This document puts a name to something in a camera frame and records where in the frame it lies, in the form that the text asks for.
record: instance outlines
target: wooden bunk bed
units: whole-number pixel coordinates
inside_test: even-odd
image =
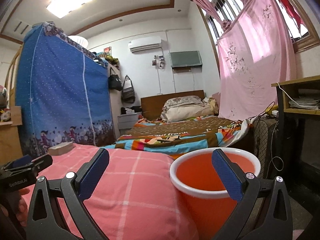
[[[10,63],[4,83],[4,87],[7,88],[9,95],[8,105],[11,111],[11,121],[0,123],[0,164],[5,164],[22,157],[18,134],[18,125],[22,125],[21,107],[15,105],[15,84],[21,51],[22,46]]]

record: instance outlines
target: wall-mounted tv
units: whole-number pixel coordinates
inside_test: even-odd
[[[172,68],[202,66],[201,56],[197,50],[170,52],[170,60]]]

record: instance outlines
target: black bag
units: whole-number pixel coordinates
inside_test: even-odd
[[[131,85],[129,87],[124,88],[126,82],[130,80]],[[133,104],[136,101],[136,96],[134,93],[134,89],[132,86],[132,81],[128,76],[125,76],[123,86],[124,89],[121,92],[121,99],[125,103]]]
[[[115,73],[115,71],[110,67],[110,75],[108,78],[109,89],[115,89],[118,91],[122,90],[122,83],[119,76]]]

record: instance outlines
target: pillow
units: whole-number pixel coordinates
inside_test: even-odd
[[[171,107],[166,112],[167,122],[178,122],[192,117],[201,115],[214,114],[209,105],[199,106],[179,106]]]
[[[161,117],[162,121],[167,122],[168,118],[166,116],[166,113],[171,107],[194,106],[194,105],[199,105],[202,107],[205,106],[205,104],[202,103],[201,99],[198,96],[170,98],[164,103],[160,117]]]
[[[75,146],[67,154],[52,156],[53,165],[39,176],[63,178],[99,150],[95,146]],[[196,225],[170,181],[171,157],[123,149],[108,152],[110,163],[84,205],[110,240],[199,240]],[[59,204],[71,232],[80,237],[62,199]]]

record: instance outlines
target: white cable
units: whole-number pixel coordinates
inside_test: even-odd
[[[298,106],[301,106],[301,105],[299,105],[296,101],[294,101],[289,95],[288,95],[288,93],[286,92],[286,91],[284,91],[281,87],[280,87],[280,85],[279,85],[279,83],[278,82],[276,82],[277,84],[278,84],[278,86],[279,86],[279,88],[293,101],[293,102],[295,102]],[[310,106],[301,106],[302,108],[306,108],[306,107],[308,107],[309,109],[311,109],[311,110],[315,110],[316,111],[316,109],[313,109],[312,107],[310,107]]]
[[[83,85],[84,85],[85,98],[87,100],[87,107],[88,107],[89,119],[90,119],[90,123],[91,123],[91,129],[92,129],[92,132],[93,132],[93,144],[94,144],[94,146],[97,146],[96,145],[96,131],[94,129],[93,122],[92,122],[91,110],[90,110],[90,104],[89,104],[89,97],[88,97],[88,92],[87,92],[87,84],[85,83],[84,73],[85,73],[85,56],[83,54],[82,81],[83,81]]]
[[[271,161],[270,161],[269,166],[268,166],[266,178],[268,177],[269,169],[270,169],[270,164],[271,164],[271,163],[273,164],[274,168],[275,168],[277,171],[282,171],[282,170],[284,169],[284,161],[283,161],[279,156],[274,156],[274,157],[272,156],[273,134],[274,134],[274,132],[275,132],[275,130],[276,130],[276,127],[278,126],[278,123],[279,123],[279,121],[276,122],[276,125],[274,126],[273,131],[272,131],[272,135],[271,135],[271,143],[270,143]],[[275,163],[274,163],[274,161],[273,161],[275,158],[278,158],[278,159],[281,160],[281,162],[282,162],[282,168],[281,168],[281,169],[278,169],[278,168],[276,167],[276,165],[275,165]]]
[[[193,69],[191,68],[191,73],[192,73],[192,78],[193,78],[193,91],[195,90],[195,75],[192,71]]]
[[[30,94],[30,117],[31,117],[31,125],[32,125],[32,129],[33,129],[33,135],[34,138],[36,138],[36,131],[35,131],[35,125],[34,125],[34,120],[33,120],[33,115],[32,115],[32,101],[33,101],[33,98],[31,97],[31,83],[32,83],[32,70],[33,70],[33,63],[34,63],[34,60],[35,60],[35,54],[36,54],[36,48],[38,46],[38,41],[39,41],[39,38],[40,38],[40,35],[42,33],[42,30],[44,29],[44,27],[42,26],[42,29],[41,31],[39,32],[39,35],[38,35],[38,38],[37,38],[37,42],[36,42],[36,45],[35,45],[35,49],[33,50],[33,56],[32,56],[32,63],[31,63],[31,69],[30,69],[30,90],[29,90],[29,94]],[[37,155],[39,156],[40,155],[40,150],[38,148],[38,143],[37,141],[35,141],[35,144],[36,144],[36,151],[37,151]]]
[[[159,90],[160,90],[160,95],[161,95],[162,93],[161,93],[161,84],[160,84],[160,76],[159,76],[159,69],[158,68],[157,68],[157,71],[158,71]]]
[[[166,38],[167,38],[167,42],[169,43],[169,39],[168,39],[167,31],[165,31],[165,36],[166,36]],[[172,72],[172,79],[173,79],[174,92],[176,93],[176,92],[177,92],[177,90],[176,90],[176,82],[175,82],[175,80],[174,80],[174,71],[173,71],[173,69],[172,69],[172,68],[171,68],[171,72]]]

